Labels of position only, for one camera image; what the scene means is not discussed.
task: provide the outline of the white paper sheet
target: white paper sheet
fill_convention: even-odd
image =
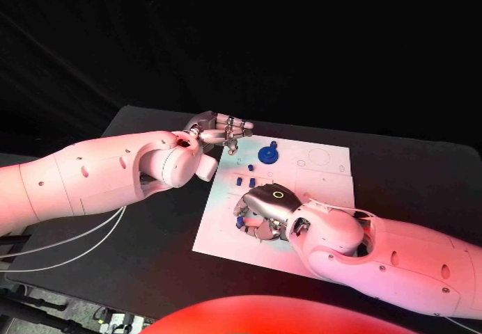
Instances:
[[[258,151],[271,141],[277,142],[279,161],[266,165],[258,160]],[[244,138],[238,146],[234,156],[227,148],[222,152],[193,251],[315,278],[287,241],[260,242],[240,232],[232,210],[250,190],[251,177],[257,186],[286,186],[300,201],[312,197],[328,204],[355,207],[349,149],[263,136]],[[250,225],[261,222],[258,216],[248,215],[245,219]]]

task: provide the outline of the dark table surface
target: dark table surface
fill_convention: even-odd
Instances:
[[[104,136],[179,130],[190,117],[188,113],[127,106]],[[482,163],[472,148],[254,123],[258,135],[349,148],[356,207],[482,246]],[[209,154],[219,158],[221,148]],[[111,237],[91,253],[55,269],[10,273],[9,280],[153,318],[214,298],[271,294],[356,310],[420,333],[463,333],[446,319],[403,310],[346,286],[193,252],[209,189],[211,183],[195,177],[180,189],[130,205]],[[40,223],[26,249],[81,234],[110,216],[107,213]],[[79,240],[20,256],[12,269],[46,267],[68,260],[95,245],[110,229],[107,224]],[[482,321],[463,323],[482,328]]]

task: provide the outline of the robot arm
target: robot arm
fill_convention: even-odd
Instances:
[[[153,193],[209,181],[214,144],[237,152],[253,123],[211,111],[183,131],[147,132],[84,141],[45,158],[0,168],[0,235],[39,221],[108,212]]]
[[[310,272],[397,306],[434,316],[482,319],[482,248],[416,224],[358,219],[279,184],[250,190],[234,210],[261,240],[286,237]]]

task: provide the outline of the white cable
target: white cable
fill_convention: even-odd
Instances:
[[[29,254],[29,253],[35,253],[35,252],[39,252],[51,247],[55,247],[58,245],[62,245],[62,244],[66,244],[68,242],[74,241],[75,239],[78,238],[82,238],[85,235],[88,235],[89,233],[92,233],[95,230],[98,230],[113,219],[114,217],[120,214],[121,210],[123,210],[124,207],[121,207],[117,212],[114,213],[113,217],[108,218],[108,220],[105,220],[105,222],[102,222],[102,224],[100,224],[95,228],[92,228],[91,230],[88,230],[85,233],[79,234],[76,237],[74,238],[69,238],[61,242],[56,242],[55,244],[52,245],[48,245],[48,246],[43,246],[40,248],[36,248],[36,249],[32,249],[32,250],[27,250],[25,252],[19,252],[19,253],[12,253],[12,254],[7,254],[7,255],[0,255],[0,259],[3,259],[4,257],[12,257],[12,256],[17,256],[17,255],[23,255],[23,254]]]
[[[325,205],[326,207],[330,207],[333,209],[358,211],[369,215],[369,217],[377,217],[371,212],[361,210],[361,209],[355,209],[354,207],[338,207],[336,205],[330,205],[330,204],[319,202],[315,198],[309,198],[309,200],[312,200],[315,203],[319,203],[320,205]]]
[[[48,269],[52,269],[55,267],[59,267],[59,266],[64,266],[64,264],[75,261],[76,259],[79,259],[85,254],[88,254],[97,247],[98,245],[104,242],[104,240],[108,238],[108,236],[111,235],[115,227],[117,227],[117,224],[118,222],[121,221],[121,218],[123,218],[123,215],[124,215],[124,212],[126,212],[126,207],[121,207],[120,210],[123,210],[123,212],[120,213],[120,216],[118,216],[118,219],[117,219],[117,222],[111,228],[111,230],[108,231],[108,233],[105,234],[105,237],[102,238],[102,240],[100,240],[100,242],[95,244],[94,247],[91,247],[89,250],[87,250],[85,252],[82,252],[82,254],[79,254],[79,256],[74,257],[74,259],[69,259],[68,261],[59,263],[59,264],[55,264],[53,266],[49,266],[49,267],[45,267],[45,268],[38,268],[38,269],[23,269],[23,270],[0,270],[0,273],[30,273],[33,271],[42,271],[42,270],[48,270]]]
[[[452,318],[444,317],[444,319],[450,320],[456,325],[459,325],[460,327],[463,327],[468,331],[470,331],[470,332],[473,332],[476,334],[482,334],[479,331],[476,331],[470,327],[466,327],[459,321],[455,321]]]

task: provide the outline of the blue knob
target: blue knob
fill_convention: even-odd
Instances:
[[[261,148],[258,152],[258,159],[267,165],[274,164],[279,160],[279,151],[276,150],[277,147],[279,145],[276,144],[276,141],[273,141],[271,144]]]
[[[237,227],[241,228],[244,226],[242,217],[237,217]]]

